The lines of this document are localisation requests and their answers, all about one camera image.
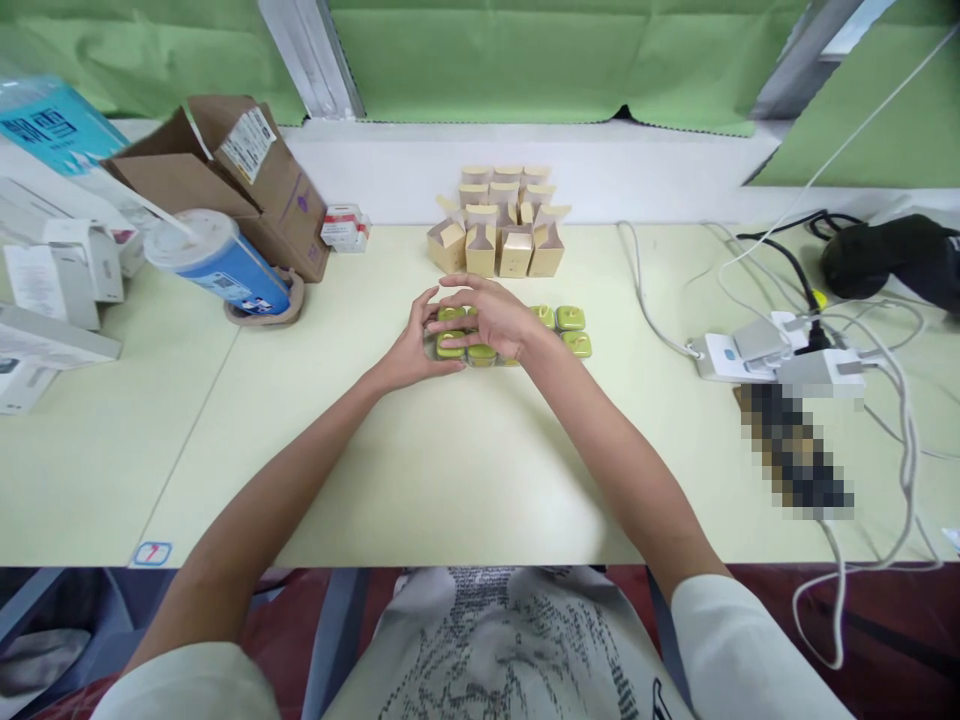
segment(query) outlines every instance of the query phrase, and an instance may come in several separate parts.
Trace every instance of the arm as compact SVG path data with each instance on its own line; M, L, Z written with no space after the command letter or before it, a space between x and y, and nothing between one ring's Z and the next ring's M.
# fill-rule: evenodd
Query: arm
M230 501L177 572L157 616L124 670L185 645L236 642L257 581L293 535L350 438L392 390L463 369L423 352L428 305L437 288L410 310L403 334L323 415L280 451Z
M556 414L627 537L669 601L686 578L730 576L710 547L683 490L646 438L606 396L556 334L503 287L474 275L443 278L467 285L441 305L472 305L478 315L434 322L432 332L476 328L446 340L458 347L486 343L517 358Z

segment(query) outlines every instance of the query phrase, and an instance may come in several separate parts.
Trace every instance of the forearm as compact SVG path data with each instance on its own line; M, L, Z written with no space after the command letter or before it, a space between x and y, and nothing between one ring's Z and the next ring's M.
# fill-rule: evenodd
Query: forearm
M539 333L526 347L521 364L667 599L688 577L729 574L669 468L583 363L555 335Z
M184 645L239 638L257 581L385 392L364 375L253 476L190 553L124 672Z
M180 571L253 588L310 509L344 448L384 395L364 375L253 476Z

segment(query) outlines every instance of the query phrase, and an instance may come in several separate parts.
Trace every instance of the hand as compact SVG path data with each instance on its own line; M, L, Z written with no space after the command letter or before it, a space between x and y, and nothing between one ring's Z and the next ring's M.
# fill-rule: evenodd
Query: hand
M441 343L443 347L485 344L504 357L519 360L532 338L550 332L530 308L499 283L479 275L460 274L440 278L440 284L444 287L466 285L469 288L443 298L440 301L441 307L469 305L477 309L476 315L431 322L427 325L430 332L477 330L476 333L462 338L444 340Z
M437 319L440 306L428 304L439 288L425 290L410 307L407 327L387 354L374 365L369 375L376 378L385 392L408 387L429 377L450 375L463 370L459 360L431 360L423 351L423 329L431 320Z

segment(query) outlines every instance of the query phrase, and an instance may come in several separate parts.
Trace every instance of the white sleeve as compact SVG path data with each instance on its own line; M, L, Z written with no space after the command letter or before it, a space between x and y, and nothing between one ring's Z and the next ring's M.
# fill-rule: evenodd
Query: white sleeve
M693 707L703 720L853 717L736 580L684 580L670 610Z
M273 688L238 645L171 650L124 675L91 720L280 720Z

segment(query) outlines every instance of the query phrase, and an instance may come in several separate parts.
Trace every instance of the wall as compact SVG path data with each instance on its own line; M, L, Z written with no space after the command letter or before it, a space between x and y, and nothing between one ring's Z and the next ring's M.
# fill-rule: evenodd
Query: wall
M131 139L156 123L120 121ZM356 202L375 224L433 224L438 193L454 197L459 168L534 164L553 168L569 222L689 223L776 220L796 188L742 187L777 148L788 126L760 125L752 138L717 137L613 121L596 125L386 125L311 120L284 136L329 203ZM0 145L0 175L54 187L52 173ZM905 191L814 188L795 208L828 207L869 216ZM960 210L955 190L910 191L914 204Z

